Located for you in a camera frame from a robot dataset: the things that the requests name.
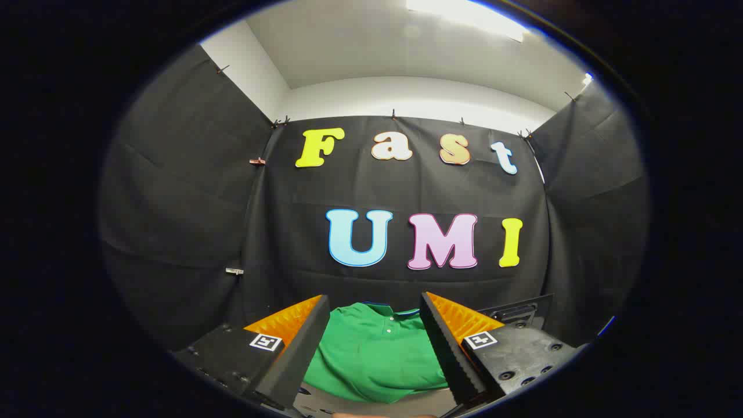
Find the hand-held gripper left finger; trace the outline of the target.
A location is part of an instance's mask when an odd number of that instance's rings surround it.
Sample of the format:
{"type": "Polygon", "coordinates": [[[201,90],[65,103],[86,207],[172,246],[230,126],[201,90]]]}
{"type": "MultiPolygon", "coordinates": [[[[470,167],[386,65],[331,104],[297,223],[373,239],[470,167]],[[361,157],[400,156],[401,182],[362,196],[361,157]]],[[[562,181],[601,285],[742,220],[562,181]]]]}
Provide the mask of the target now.
{"type": "Polygon", "coordinates": [[[199,378],[252,404],[294,407],[330,318],[321,294],[251,325],[221,325],[173,352],[199,378]]]}

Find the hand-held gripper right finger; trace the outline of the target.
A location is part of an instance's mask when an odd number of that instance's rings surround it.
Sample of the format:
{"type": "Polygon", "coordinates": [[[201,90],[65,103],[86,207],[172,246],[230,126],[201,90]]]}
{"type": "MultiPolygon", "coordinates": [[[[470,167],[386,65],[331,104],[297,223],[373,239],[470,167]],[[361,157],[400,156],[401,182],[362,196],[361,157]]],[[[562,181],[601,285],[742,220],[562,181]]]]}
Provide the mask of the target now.
{"type": "Polygon", "coordinates": [[[525,321],[502,321],[425,291],[420,317],[457,405],[476,407],[519,392],[579,350],[525,321]]]}

